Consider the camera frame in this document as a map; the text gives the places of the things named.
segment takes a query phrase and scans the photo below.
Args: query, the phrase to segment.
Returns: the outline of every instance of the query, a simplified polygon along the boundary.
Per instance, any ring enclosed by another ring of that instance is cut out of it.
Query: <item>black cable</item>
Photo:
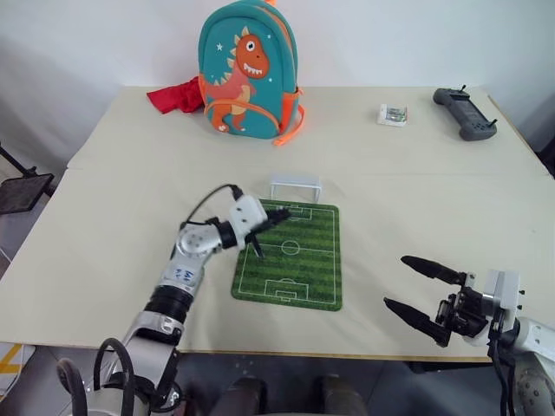
[[[210,199],[215,193],[220,192],[222,189],[224,188],[230,188],[232,190],[232,194],[233,194],[233,198],[237,201],[241,195],[243,195],[243,192],[241,191],[241,189],[237,186],[237,185],[232,185],[232,184],[223,184],[218,186],[216,189],[212,190],[210,193],[208,193],[208,195],[206,195],[204,198],[202,198],[200,200],[200,202],[197,204],[197,206],[195,206],[193,208],[193,210],[191,211],[191,213],[189,214],[189,216],[187,217],[187,219],[184,221],[185,224],[189,223],[191,221],[191,218],[193,218],[193,215],[197,213],[197,211],[199,210],[199,208],[205,204],[205,202]]]
[[[509,366],[509,414],[514,416],[514,399],[513,399],[513,386],[514,386],[514,366]]]
[[[71,394],[71,413],[74,416],[87,416],[87,396],[83,379],[75,364],[62,358],[55,366],[62,386]]]
[[[114,349],[120,359],[121,371],[123,372],[123,400],[121,403],[121,416],[133,416],[134,395],[135,395],[135,375],[133,371],[133,362],[127,352],[125,346],[115,338],[107,338],[98,349],[95,359],[95,367],[93,370],[93,387],[96,390],[101,388],[101,364],[102,357],[106,349],[111,347]]]
[[[501,369],[501,362],[500,362],[500,353],[498,350],[498,340],[492,341],[492,363],[493,369],[497,374],[497,378],[501,383],[501,401],[499,403],[499,414],[501,416],[506,416],[506,409],[508,405],[508,387],[505,380],[505,375],[503,374],[503,370]]]
[[[169,412],[177,409],[180,406],[181,402],[184,399],[183,390],[181,390],[180,385],[177,384],[175,381],[172,383],[172,387],[173,387],[173,390],[178,394],[179,397],[174,401],[174,403],[171,406],[151,408],[150,411],[152,413],[169,413]]]

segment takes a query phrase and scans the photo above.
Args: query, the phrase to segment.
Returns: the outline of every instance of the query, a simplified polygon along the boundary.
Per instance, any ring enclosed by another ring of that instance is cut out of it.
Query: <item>center circle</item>
[[[281,251],[287,256],[295,256],[301,250],[301,246],[295,240],[287,240],[281,244]]]

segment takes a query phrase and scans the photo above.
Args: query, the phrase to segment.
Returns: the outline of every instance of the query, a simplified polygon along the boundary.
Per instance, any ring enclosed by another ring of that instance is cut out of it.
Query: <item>robotic arm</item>
[[[235,199],[229,220],[192,222],[198,208],[225,187],[232,189]],[[252,243],[257,255],[263,256],[256,235],[289,216],[287,210],[265,211],[260,201],[244,195],[236,185],[222,185],[203,199],[181,224],[170,261],[123,341],[110,338],[102,343],[95,361],[93,391],[85,394],[81,376],[70,361],[59,363],[60,380],[73,399],[71,414],[142,416],[172,410],[162,406],[172,390],[180,396],[179,386],[174,382],[179,361],[176,346],[206,263],[222,250],[231,247],[242,250],[248,243]],[[102,377],[102,356],[107,348],[116,352],[117,359],[108,365]]]
[[[439,263],[405,256],[402,262],[430,278],[460,285],[440,307],[432,322],[421,311],[388,298],[386,306],[411,327],[446,347],[453,332],[474,346],[488,345],[488,356],[502,386],[500,414],[555,416],[555,331],[527,318],[516,318],[520,277],[511,271],[492,270],[484,292],[473,289],[474,275]],[[501,363],[509,366],[508,381]],[[513,400],[513,391],[518,400]]]

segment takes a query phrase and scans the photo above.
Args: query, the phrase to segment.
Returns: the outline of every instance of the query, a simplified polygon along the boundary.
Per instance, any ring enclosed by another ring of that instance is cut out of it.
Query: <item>white wall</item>
[[[225,0],[0,0],[0,140],[60,173],[120,85],[197,72]],[[534,147],[555,130],[552,0],[277,0],[299,84],[484,86]]]

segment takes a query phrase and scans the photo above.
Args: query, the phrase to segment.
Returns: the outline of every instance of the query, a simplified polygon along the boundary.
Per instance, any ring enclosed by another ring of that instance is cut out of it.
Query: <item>red cloth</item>
[[[147,97],[162,114],[169,113],[176,108],[183,113],[192,113],[204,104],[200,95],[198,76],[185,84],[147,93]]]

